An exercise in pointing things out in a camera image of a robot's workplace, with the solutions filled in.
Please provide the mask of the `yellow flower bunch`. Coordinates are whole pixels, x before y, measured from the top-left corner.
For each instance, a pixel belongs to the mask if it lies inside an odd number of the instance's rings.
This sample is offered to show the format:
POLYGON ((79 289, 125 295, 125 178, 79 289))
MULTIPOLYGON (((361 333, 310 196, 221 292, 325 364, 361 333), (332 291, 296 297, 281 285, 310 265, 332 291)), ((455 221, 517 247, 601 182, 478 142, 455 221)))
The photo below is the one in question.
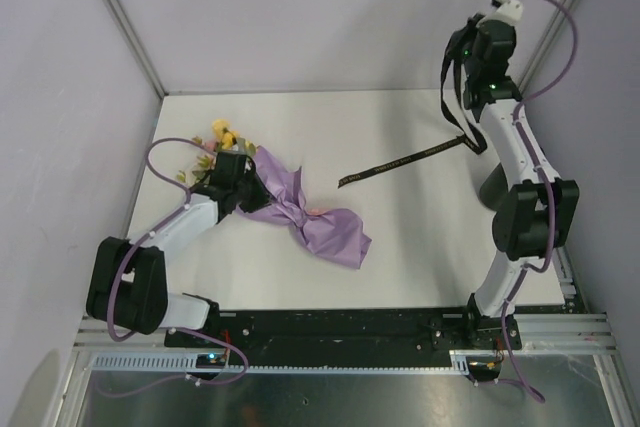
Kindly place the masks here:
POLYGON ((187 171, 179 170, 175 179, 184 185, 192 186, 201 181, 205 173, 215 167, 216 155, 222 151, 233 151, 254 157, 257 147, 254 143, 231 128, 231 124, 223 119, 215 120, 211 124, 212 137, 203 139, 194 136, 191 141, 200 146, 195 164, 187 171))

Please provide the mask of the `black gold-lettered ribbon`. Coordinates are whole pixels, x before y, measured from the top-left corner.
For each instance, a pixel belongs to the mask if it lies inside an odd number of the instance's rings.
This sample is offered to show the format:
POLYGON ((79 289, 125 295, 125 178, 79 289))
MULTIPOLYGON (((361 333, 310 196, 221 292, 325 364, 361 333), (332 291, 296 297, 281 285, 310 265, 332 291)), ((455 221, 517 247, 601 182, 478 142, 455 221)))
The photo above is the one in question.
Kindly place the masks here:
POLYGON ((347 185, 363 181, 374 176, 392 171, 399 167, 403 167, 414 162, 435 156, 460 145, 467 147, 472 153, 476 155, 480 155, 487 150, 488 143, 484 135, 468 120, 466 120, 468 129, 468 131, 466 131, 461 121, 453 114, 444 96, 445 81, 447 80, 449 71, 452 71, 454 81, 454 94, 458 106, 462 106, 462 63, 467 57, 470 56, 470 50, 466 47, 466 44, 473 39, 475 33, 476 28, 473 26, 466 26, 460 30, 455 31, 451 35, 446 45, 441 64, 439 88, 441 113, 447 122, 452 124, 460 131, 460 134, 453 139, 438 144, 434 147, 421 150, 419 152, 375 167, 371 167, 358 173, 347 175, 338 181, 338 188, 343 188, 347 185))

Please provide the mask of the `purple wrapping paper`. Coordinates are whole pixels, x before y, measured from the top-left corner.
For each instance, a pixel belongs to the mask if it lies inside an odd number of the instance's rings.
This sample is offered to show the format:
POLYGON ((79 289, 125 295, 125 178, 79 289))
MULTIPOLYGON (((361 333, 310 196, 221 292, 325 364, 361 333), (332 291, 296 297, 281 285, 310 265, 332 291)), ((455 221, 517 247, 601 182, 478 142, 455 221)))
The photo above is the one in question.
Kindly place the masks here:
POLYGON ((347 208, 334 208, 333 214, 326 217, 309 216, 302 170, 288 170, 264 147, 257 149, 253 160, 272 201, 257 212, 239 214, 252 221, 284 226, 301 247, 316 257, 359 269, 371 245, 361 217, 347 208))

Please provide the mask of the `pink wrapping paper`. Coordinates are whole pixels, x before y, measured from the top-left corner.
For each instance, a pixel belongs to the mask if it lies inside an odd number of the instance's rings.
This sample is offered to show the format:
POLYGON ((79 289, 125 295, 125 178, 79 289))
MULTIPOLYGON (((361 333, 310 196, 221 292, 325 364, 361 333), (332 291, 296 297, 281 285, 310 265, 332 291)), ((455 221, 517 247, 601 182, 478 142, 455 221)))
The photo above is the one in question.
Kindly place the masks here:
POLYGON ((315 217, 326 217, 326 216, 332 215, 333 212, 334 212, 333 209, 312 208, 307 211, 307 214, 309 216, 315 216, 315 217))

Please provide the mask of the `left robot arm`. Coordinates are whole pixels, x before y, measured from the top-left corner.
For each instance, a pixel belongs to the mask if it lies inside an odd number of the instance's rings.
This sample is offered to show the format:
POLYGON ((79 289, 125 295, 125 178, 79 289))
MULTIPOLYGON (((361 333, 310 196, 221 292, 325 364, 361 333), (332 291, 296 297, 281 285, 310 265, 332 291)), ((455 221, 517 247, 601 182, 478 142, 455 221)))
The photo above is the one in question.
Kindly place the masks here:
POLYGON ((184 204, 173 213, 132 239, 108 237, 100 243, 87 314, 105 321, 117 342, 168 328, 186 329, 199 346, 214 344, 221 334, 220 321, 211 316, 214 303, 170 292, 167 267, 191 242, 234 211, 253 213, 270 202, 250 156, 219 153, 214 168, 186 190, 184 204))

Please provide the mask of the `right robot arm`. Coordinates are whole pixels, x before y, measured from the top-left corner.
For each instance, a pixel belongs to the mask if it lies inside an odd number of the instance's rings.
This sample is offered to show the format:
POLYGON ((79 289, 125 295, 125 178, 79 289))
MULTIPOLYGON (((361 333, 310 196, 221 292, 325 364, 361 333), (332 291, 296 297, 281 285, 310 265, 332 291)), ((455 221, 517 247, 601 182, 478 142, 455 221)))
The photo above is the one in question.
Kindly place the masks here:
POLYGON ((579 187, 550 165, 529 126, 525 102, 507 74, 516 47, 512 21, 476 14, 454 32, 445 49, 443 76, 453 75, 478 153, 494 147, 499 164, 480 188, 481 202, 495 215, 496 254, 473 293, 461 323, 463 340, 484 348, 505 331, 528 273, 543 274, 553 251, 565 244, 579 187))

